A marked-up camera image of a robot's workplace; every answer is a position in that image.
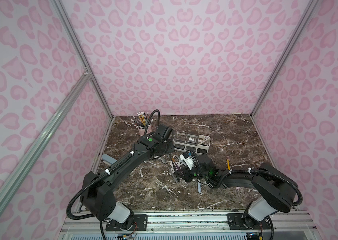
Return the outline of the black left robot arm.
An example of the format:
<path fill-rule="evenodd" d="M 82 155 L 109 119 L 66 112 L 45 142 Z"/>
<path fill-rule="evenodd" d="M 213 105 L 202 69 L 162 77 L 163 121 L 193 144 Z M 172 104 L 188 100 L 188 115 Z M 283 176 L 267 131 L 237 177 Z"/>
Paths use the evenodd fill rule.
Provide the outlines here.
<path fill-rule="evenodd" d="M 100 222 L 113 220 L 127 229 L 130 227 L 134 212 L 116 200 L 114 190 L 143 162 L 174 152 L 173 129 L 160 123 L 159 110 L 151 113 L 148 123 L 154 114 L 157 114 L 155 131 L 148 133 L 145 129 L 144 134 L 122 158 L 99 174 L 89 172 L 85 175 L 82 189 L 67 205 L 66 215 L 69 219 L 83 220 L 95 217 Z"/>

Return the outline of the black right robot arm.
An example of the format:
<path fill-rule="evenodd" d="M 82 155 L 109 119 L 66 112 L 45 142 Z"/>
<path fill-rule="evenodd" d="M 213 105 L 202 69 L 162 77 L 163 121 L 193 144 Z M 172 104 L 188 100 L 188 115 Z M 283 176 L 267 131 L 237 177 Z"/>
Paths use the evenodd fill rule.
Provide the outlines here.
<path fill-rule="evenodd" d="M 196 155 L 193 151 L 171 162 L 178 181 L 199 181 L 214 190 L 239 187 L 258 191 L 260 197 L 250 202 L 238 219 L 238 225 L 247 229 L 277 212 L 288 213 L 303 202 L 298 184 L 269 164 L 247 170 L 221 170 L 208 155 Z"/>

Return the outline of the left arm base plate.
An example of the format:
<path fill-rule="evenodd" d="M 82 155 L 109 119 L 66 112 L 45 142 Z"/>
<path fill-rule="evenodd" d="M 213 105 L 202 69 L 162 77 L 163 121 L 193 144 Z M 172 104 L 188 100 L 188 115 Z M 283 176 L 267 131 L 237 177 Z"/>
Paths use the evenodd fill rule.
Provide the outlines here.
<path fill-rule="evenodd" d="M 127 232 L 127 231 L 146 231 L 148 224 L 148 215 L 132 214 L 124 223 L 111 220 L 107 223 L 105 230 L 107 232 Z"/>

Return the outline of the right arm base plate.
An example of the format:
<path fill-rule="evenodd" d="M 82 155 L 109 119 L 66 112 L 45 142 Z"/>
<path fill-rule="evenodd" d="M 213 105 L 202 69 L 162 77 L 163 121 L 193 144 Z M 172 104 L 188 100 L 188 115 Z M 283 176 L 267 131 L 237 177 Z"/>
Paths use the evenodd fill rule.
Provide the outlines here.
<path fill-rule="evenodd" d="M 252 219 L 250 216 L 244 217 L 242 213 L 227 214 L 227 223 L 230 230 L 270 230 L 271 226 L 268 220 L 260 222 Z"/>

